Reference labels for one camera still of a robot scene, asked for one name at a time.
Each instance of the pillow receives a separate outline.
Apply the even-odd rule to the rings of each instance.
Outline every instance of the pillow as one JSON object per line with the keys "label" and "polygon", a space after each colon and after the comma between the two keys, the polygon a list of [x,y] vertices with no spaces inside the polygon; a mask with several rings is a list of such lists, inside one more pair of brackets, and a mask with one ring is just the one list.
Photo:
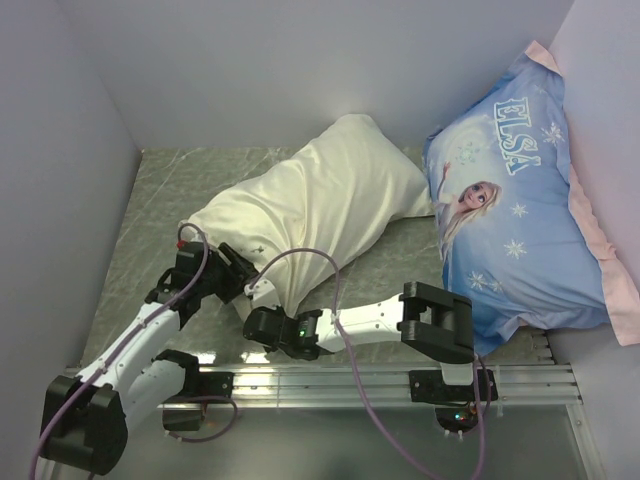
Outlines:
{"label": "pillow", "polygon": [[[228,243],[258,270],[295,247],[320,249],[342,268],[368,250],[390,221],[431,214],[420,169],[370,117],[346,115],[293,158],[223,191],[188,221],[213,245]],[[296,253],[276,262],[266,278],[291,316],[333,273],[319,255]],[[246,319],[248,301],[239,297],[234,305]]]}
{"label": "pillow", "polygon": [[444,285],[471,298],[482,355],[522,322],[588,328],[611,319],[620,343],[640,342],[638,291],[570,164],[563,96],[553,58],[534,42],[425,145]]}

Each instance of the blonde hair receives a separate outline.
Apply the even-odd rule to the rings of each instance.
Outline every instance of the blonde hair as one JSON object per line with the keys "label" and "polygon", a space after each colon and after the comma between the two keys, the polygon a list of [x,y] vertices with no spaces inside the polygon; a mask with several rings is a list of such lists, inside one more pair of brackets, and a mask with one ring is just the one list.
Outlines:
{"label": "blonde hair", "polygon": [[467,223],[473,222],[477,218],[485,216],[489,210],[495,207],[500,200],[502,199],[502,187],[500,185],[496,185],[491,182],[478,182],[483,183],[487,187],[493,190],[493,195],[491,198],[483,204],[481,207],[476,208],[475,210],[468,210],[466,212],[457,212],[451,217],[446,230],[444,231],[444,235],[442,235],[442,259],[446,260],[447,254],[451,249],[451,245],[453,243],[453,239],[458,234],[460,229],[464,227]]}

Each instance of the pink pillowcase edge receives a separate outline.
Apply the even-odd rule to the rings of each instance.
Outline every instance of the pink pillowcase edge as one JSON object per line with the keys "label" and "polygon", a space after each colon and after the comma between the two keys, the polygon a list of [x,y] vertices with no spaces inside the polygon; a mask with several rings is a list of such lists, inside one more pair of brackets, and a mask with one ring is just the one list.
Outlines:
{"label": "pink pillowcase edge", "polygon": [[[532,42],[525,54],[534,62],[562,75],[553,56],[538,42]],[[618,343],[623,346],[640,343],[640,294],[629,272],[616,257],[614,246],[600,229],[573,165],[569,166],[569,211],[589,251],[600,265],[604,301]]]}

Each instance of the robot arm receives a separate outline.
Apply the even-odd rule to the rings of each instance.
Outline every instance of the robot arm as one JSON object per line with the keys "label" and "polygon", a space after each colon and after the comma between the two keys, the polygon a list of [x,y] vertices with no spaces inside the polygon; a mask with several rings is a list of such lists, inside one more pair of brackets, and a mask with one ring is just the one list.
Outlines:
{"label": "robot arm", "polygon": [[[252,306],[260,305],[252,310],[244,324],[246,339],[263,344],[267,351],[280,349],[292,358],[304,360],[315,360],[345,348],[330,309],[290,318],[277,306],[273,287],[268,282],[257,288],[257,291],[245,288]],[[430,323],[426,318],[428,310],[431,310]],[[440,362],[447,385],[473,382],[471,301],[463,296],[409,282],[402,294],[340,310],[338,316],[353,345],[402,342]]]}
{"label": "robot arm", "polygon": [[[203,261],[203,244],[180,242],[178,247],[175,267],[160,277],[122,335],[75,378],[59,376],[50,384],[42,430],[89,377],[99,369],[104,370],[103,360],[120,348],[122,340],[194,278]],[[94,380],[78,397],[74,408],[56,424],[41,456],[105,475],[122,455],[128,433],[159,404],[176,395],[200,395],[197,357],[172,350],[159,355],[158,352],[199,310],[206,296],[217,295],[229,303],[239,295],[246,295],[252,312],[244,324],[243,335],[261,343],[267,351],[282,350],[293,358],[315,360],[319,355],[345,348],[329,309],[287,317],[268,280],[251,286],[257,275],[253,265],[228,245],[221,244],[217,251],[209,250],[206,266],[193,288],[119,351],[111,368]],[[431,323],[423,318],[428,309]],[[405,284],[402,294],[341,310],[338,317],[354,345],[401,341],[441,362],[445,383],[470,385],[473,381],[471,302],[465,297],[412,282]]]}

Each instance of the white pillow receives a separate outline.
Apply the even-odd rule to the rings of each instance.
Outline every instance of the white pillow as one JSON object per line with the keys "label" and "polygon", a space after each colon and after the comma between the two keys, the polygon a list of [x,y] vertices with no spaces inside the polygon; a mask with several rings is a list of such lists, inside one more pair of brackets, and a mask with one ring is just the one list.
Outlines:
{"label": "white pillow", "polygon": [[[295,247],[322,250],[342,268],[368,250],[390,221],[432,215],[428,188],[418,167],[371,117],[346,115],[290,160],[218,194],[188,222],[211,244],[229,244],[259,271]],[[295,253],[276,262],[266,278],[293,316],[332,274],[319,255]],[[246,319],[246,299],[234,305]]]}

